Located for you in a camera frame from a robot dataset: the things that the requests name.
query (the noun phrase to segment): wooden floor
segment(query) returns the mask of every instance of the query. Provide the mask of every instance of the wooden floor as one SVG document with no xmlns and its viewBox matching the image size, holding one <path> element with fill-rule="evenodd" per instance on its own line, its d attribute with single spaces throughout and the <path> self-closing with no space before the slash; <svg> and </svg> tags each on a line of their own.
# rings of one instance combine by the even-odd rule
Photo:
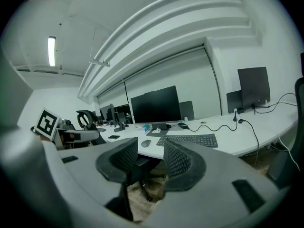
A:
<svg viewBox="0 0 304 228">
<path fill-rule="evenodd" d="M 265 175 L 270 163 L 277 154 L 278 151 L 273 148 L 270 148 L 269 150 L 266 148 L 261 149 L 258 154 L 255 169 L 258 170 L 261 174 Z M 253 167 L 256 160 L 256 154 L 247 157 L 241 157 L 241 159 Z M 165 172 L 166 168 L 164 161 L 161 161 L 160 164 L 155 169 L 153 169 L 151 173 L 163 174 Z M 148 202 L 144 198 L 138 182 L 128 187 L 130 207 L 133 213 L 133 219 L 136 223 L 140 223 L 140 221 L 145 220 L 153 212 L 157 204 L 161 202 L 163 197 L 163 188 L 167 179 L 167 177 L 166 179 L 154 178 L 146 183 L 145 189 L 153 198 L 151 202 Z"/>
</svg>

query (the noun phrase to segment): curved desk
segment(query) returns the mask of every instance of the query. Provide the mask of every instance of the curved desk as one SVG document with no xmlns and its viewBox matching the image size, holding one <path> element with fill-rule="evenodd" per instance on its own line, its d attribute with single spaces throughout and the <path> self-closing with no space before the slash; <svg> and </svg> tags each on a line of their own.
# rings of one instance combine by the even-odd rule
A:
<svg viewBox="0 0 304 228">
<path fill-rule="evenodd" d="M 257 109 L 259 112 L 267 112 L 272 110 L 271 108 L 261 108 Z M 207 122 L 206 125 L 211 129 L 218 129 L 221 125 L 228 125 L 231 129 L 235 129 L 236 122 L 233 121 L 233 115 L 224 115 L 217 117 L 210 117 L 200 120 L 193 120 L 188 122 L 188 127 L 192 130 L 197 130 L 201 125 L 200 122 Z M 247 113 L 237 115 L 238 119 L 245 119 L 249 121 L 254 127 L 256 136 L 259 140 L 260 148 L 270 144 L 275 141 L 278 135 L 285 134 L 293 126 L 296 125 L 297 107 L 287 104 L 279 104 L 276 109 L 267 114 L 256 114 L 254 111 L 249 111 Z M 158 159 L 163 159 L 163 147 L 157 146 L 156 143 L 159 137 L 147 137 L 143 133 L 139 133 L 135 128 L 134 124 L 130 124 L 125 130 L 114 133 L 114 127 L 106 126 L 106 131 L 101 133 L 102 137 L 109 142 L 116 140 L 109 139 L 111 135 L 119 135 L 121 140 L 124 138 L 138 137 L 138 153 L 145 156 L 150 156 Z M 241 156 L 252 152 L 257 149 L 257 140 L 253 134 L 251 126 L 244 122 L 237 125 L 237 130 L 232 132 L 227 127 L 223 126 L 217 132 L 212 132 L 207 127 L 201 127 L 197 132 L 191 132 L 188 129 L 181 129 L 179 126 L 172 126 L 169 130 L 168 135 L 198 135 L 198 134 L 210 134 L 214 133 L 218 141 L 218 148 L 215 150 L 230 153 L 235 156 Z M 149 147 L 143 148 L 141 146 L 142 141 L 151 140 Z"/>
</svg>

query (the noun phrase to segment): black keyboard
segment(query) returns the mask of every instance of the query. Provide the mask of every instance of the black keyboard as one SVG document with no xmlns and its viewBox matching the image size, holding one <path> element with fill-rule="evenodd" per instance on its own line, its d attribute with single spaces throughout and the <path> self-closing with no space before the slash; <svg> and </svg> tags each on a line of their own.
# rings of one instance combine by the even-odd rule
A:
<svg viewBox="0 0 304 228">
<path fill-rule="evenodd" d="M 210 147 L 216 149 L 218 147 L 218 142 L 215 134 L 204 134 L 204 135 L 165 135 L 160 138 L 156 145 L 163 146 L 163 141 L 165 138 L 172 140 L 189 141 L 196 143 L 198 145 L 204 145 L 205 147 Z"/>
</svg>

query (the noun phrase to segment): ceiling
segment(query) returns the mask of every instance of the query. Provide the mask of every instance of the ceiling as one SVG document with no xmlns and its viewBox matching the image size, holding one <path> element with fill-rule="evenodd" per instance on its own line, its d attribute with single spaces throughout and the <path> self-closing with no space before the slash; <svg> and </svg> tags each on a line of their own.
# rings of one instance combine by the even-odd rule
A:
<svg viewBox="0 0 304 228">
<path fill-rule="evenodd" d="M 89 60 L 130 16 L 156 0 L 31 0 L 12 17 L 1 47 L 13 66 L 51 68 L 48 37 L 56 37 L 56 65 L 84 75 Z"/>
</svg>

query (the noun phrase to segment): computer mouse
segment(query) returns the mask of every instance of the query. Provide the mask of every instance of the computer mouse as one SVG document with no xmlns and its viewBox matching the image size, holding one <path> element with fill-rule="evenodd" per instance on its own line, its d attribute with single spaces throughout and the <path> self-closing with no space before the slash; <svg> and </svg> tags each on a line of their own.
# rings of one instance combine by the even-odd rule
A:
<svg viewBox="0 0 304 228">
<path fill-rule="evenodd" d="M 145 140 L 145 141 L 142 141 L 142 147 L 143 148 L 147 148 L 151 143 L 151 140 Z"/>
</svg>

